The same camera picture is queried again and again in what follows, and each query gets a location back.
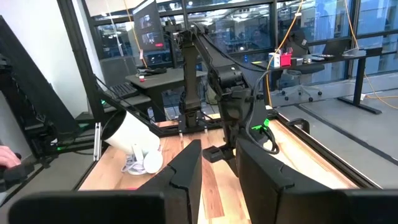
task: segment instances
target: office chair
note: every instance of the office chair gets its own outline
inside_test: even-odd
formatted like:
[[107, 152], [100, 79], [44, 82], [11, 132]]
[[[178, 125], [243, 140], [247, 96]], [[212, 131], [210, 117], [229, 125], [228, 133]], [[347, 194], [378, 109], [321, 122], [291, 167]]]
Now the office chair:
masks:
[[[302, 57], [303, 55], [308, 55], [311, 54], [310, 50], [307, 45], [307, 41], [305, 39], [305, 35], [303, 30], [299, 29], [296, 31], [293, 31], [289, 34], [286, 45], [288, 47], [293, 48], [293, 55], [292, 57]], [[305, 86], [302, 84], [302, 81], [304, 78], [306, 78], [306, 75], [311, 75], [315, 72], [319, 72], [325, 69], [325, 66], [320, 65], [320, 64], [314, 64], [306, 67], [297, 67], [294, 68], [294, 70], [286, 70], [284, 72], [287, 72], [289, 75], [293, 76], [298, 76], [299, 83], [297, 86], [295, 86], [292, 90], [289, 90], [288, 93], [286, 93], [284, 90], [281, 91], [283, 95], [285, 95], [285, 100], [289, 100], [289, 96], [293, 95], [294, 93], [298, 93], [300, 96], [302, 94], [306, 94], [309, 96], [308, 100], [309, 102], [313, 101], [313, 98], [310, 94], [310, 90], [316, 90], [318, 91], [318, 95], [322, 95], [322, 91], [319, 88], [313, 87], [313, 86]]]

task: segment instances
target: standing desk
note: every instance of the standing desk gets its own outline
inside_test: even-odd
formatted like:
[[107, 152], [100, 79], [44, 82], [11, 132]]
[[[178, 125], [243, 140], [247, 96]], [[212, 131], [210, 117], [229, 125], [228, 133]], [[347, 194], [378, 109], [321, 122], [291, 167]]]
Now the standing desk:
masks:
[[[206, 74], [207, 72], [197, 71], [197, 78], [203, 77]], [[144, 82], [140, 82], [139, 78], [135, 75], [129, 75], [126, 79], [143, 94], [149, 96], [152, 100], [155, 121], [161, 122], [166, 120], [162, 92], [184, 86], [184, 69], [168, 68], [166, 73], [146, 76]]]
[[[337, 98], [338, 100], [341, 100], [345, 103], [348, 103], [350, 105], [356, 106], [358, 108], [361, 108], [363, 110], [366, 110], [368, 112], [374, 113], [374, 114], [381, 114], [382, 112], [380, 110], [374, 109], [370, 106], [366, 106], [361, 104], [361, 92], [362, 92], [362, 85], [363, 85], [363, 78], [365, 74], [365, 64], [366, 64], [366, 59], [368, 57], [375, 57], [375, 56], [382, 56], [382, 55], [389, 55], [389, 54], [396, 54], [396, 50], [383, 50], [381, 54], [371, 54], [367, 55], [365, 50], [351, 50], [347, 53], [345, 53], [342, 57], [336, 57], [333, 60], [323, 60], [321, 62], [315, 62], [312, 61], [311, 63], [306, 63], [302, 65], [295, 65], [295, 66], [285, 66], [285, 67], [270, 67], [271, 75], [272, 71], [279, 71], [283, 69], [289, 69], [289, 70], [294, 70], [294, 68], [297, 67], [306, 67], [306, 66], [311, 66], [315, 64], [324, 64], [324, 63], [335, 63], [335, 62], [341, 62], [341, 61], [349, 61], [349, 60], [355, 60], [358, 59], [358, 69], [356, 71], [356, 80], [355, 80], [355, 88], [354, 88], [354, 100], [348, 100], [345, 97], [339, 97]], [[303, 55], [303, 58], [312, 58], [312, 55]], [[253, 65], [266, 70], [268, 66], [268, 61], [261, 61], [261, 62], [252, 62]], [[268, 102], [268, 93], [266, 93], [266, 89], [264, 88], [264, 100], [266, 101], [266, 105], [269, 104]]]
[[[170, 126], [176, 121], [158, 123]], [[317, 154], [310, 146], [291, 133], [279, 121], [270, 121], [280, 153], [275, 158], [308, 177], [332, 188], [355, 189], [355, 183], [345, 177], [333, 165]], [[221, 146], [223, 130], [211, 130], [208, 133], [195, 133], [160, 139], [163, 147], [163, 166], [165, 167], [192, 140], [200, 139], [202, 148]], [[109, 147], [94, 166], [79, 190], [116, 190], [138, 188], [154, 174], [130, 175], [122, 173], [126, 155], [121, 150]], [[239, 179], [235, 177], [225, 161], [209, 163], [202, 158], [202, 188], [198, 223], [250, 223], [246, 202]]]

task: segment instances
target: computer monitor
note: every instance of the computer monitor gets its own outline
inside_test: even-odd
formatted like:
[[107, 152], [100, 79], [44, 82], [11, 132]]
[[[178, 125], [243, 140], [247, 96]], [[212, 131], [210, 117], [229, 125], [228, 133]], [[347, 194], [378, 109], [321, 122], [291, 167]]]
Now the computer monitor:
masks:
[[132, 11], [134, 31], [139, 46], [144, 51], [164, 50], [162, 24], [156, 0], [146, 0]]
[[113, 57], [100, 60], [105, 84], [115, 86], [127, 82], [126, 76], [138, 73], [132, 56]]
[[55, 128], [58, 141], [74, 138], [79, 126], [42, 72], [26, 52], [7, 22], [0, 16], [0, 53], [11, 63], [12, 77], [26, 94], [45, 124]]

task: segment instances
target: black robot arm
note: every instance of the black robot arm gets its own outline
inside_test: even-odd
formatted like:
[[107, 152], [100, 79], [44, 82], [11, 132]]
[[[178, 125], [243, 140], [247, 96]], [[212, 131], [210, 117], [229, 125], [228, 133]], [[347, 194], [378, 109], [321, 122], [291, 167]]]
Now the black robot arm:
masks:
[[[221, 122], [226, 144], [221, 147], [211, 147], [203, 151], [203, 157], [210, 162], [224, 159], [235, 175], [235, 156], [238, 135], [240, 138], [248, 138], [245, 132], [252, 104], [257, 99], [257, 94], [246, 81], [244, 74], [236, 62], [228, 58], [218, 50], [207, 36], [206, 27], [195, 26], [190, 30], [179, 33], [180, 46], [184, 57], [184, 74], [186, 86], [185, 119], [188, 125], [196, 125], [196, 111], [200, 109], [200, 99], [196, 89], [196, 63], [200, 54], [208, 69], [208, 83], [216, 93], [216, 100], [220, 111]], [[267, 117], [267, 110], [262, 106], [262, 124]]]

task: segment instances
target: wooden tabletop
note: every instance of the wooden tabletop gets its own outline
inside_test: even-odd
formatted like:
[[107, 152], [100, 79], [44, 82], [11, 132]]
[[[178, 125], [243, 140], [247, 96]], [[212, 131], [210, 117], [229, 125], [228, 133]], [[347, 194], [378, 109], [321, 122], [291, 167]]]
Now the wooden tabletop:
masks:
[[[160, 126], [174, 124], [165, 121]], [[311, 150], [297, 136], [278, 121], [271, 121], [272, 129], [280, 153], [275, 158], [293, 169], [333, 189], [352, 189], [357, 186], [343, 174]], [[166, 166], [185, 146], [194, 139], [201, 139], [202, 148], [221, 146], [223, 130], [205, 133], [162, 138], [164, 162]], [[96, 167], [86, 178], [80, 190], [111, 190], [138, 188], [153, 175], [130, 175], [122, 173], [126, 155], [113, 147], [103, 154]], [[209, 163], [202, 159], [202, 188], [198, 223], [250, 223], [239, 179], [235, 177], [225, 161]]]

